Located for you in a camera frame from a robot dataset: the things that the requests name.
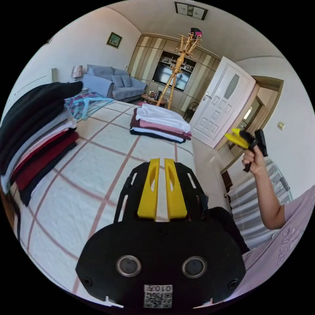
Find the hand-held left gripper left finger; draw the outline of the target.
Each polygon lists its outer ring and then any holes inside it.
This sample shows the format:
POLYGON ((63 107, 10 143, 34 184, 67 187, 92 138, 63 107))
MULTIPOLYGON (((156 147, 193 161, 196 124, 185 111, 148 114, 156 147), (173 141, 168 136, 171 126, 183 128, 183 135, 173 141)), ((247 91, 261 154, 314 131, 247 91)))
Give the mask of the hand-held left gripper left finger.
POLYGON ((158 206, 158 180, 160 159, 151 159, 145 176, 137 215, 141 219, 155 220, 158 206))

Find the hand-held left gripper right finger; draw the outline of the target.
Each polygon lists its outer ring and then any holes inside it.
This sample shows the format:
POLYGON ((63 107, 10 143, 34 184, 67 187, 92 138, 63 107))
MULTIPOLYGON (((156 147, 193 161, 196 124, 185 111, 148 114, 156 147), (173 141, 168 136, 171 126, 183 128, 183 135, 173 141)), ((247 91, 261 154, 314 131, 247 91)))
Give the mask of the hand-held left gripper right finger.
POLYGON ((168 219, 185 219, 187 209, 174 160, 168 158, 164 159, 164 168, 168 219))

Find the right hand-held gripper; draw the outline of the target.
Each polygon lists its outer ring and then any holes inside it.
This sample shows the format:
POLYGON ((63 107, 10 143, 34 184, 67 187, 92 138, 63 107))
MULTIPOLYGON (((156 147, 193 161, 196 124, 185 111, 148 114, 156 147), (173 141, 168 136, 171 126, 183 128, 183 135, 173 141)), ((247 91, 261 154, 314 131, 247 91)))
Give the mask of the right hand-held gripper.
POLYGON ((232 134, 225 134, 224 136, 233 144, 243 149, 249 149, 252 152, 254 152, 254 148, 258 146, 263 157, 268 156, 265 136, 262 129, 256 130, 254 135, 251 135, 240 128, 232 128, 232 134))

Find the person's right hand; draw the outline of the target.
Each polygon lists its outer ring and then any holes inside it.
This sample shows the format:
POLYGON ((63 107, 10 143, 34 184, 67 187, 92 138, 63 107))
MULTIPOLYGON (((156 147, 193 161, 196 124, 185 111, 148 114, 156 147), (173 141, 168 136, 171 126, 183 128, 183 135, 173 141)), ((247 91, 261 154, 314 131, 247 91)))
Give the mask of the person's right hand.
POLYGON ((253 150, 246 149, 243 154, 242 164, 246 167, 250 164, 249 171, 254 177, 266 173, 265 158, 258 146, 253 150))

